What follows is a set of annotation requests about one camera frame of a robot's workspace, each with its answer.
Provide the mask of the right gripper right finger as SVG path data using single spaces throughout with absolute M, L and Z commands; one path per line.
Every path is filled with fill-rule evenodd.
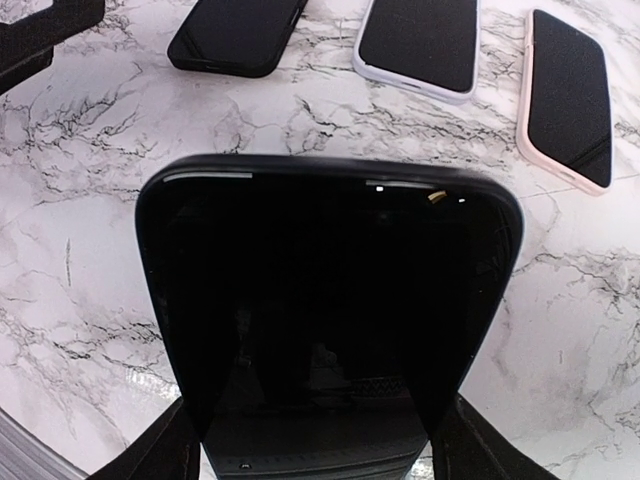
M 457 395 L 431 437 L 435 480 L 556 480 Z

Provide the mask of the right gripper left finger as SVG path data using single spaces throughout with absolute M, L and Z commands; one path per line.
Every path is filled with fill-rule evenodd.
M 200 441 L 182 399 L 88 480 L 198 480 Z

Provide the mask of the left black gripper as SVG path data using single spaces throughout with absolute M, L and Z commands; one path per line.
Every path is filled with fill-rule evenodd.
M 55 0 L 46 9 L 1 24 L 1 93 L 48 68 L 54 47 L 102 21 L 103 0 Z

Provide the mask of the black phone teal edge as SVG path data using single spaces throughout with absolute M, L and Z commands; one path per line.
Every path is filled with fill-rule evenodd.
M 459 169 L 197 155 L 135 225 L 154 313 L 219 479 L 402 479 L 484 340 L 523 236 Z

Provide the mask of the black phone with camera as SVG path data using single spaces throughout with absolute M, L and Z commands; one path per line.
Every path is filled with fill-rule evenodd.
M 305 6 L 298 0 L 200 0 L 167 56 L 181 70 L 265 77 L 277 67 Z

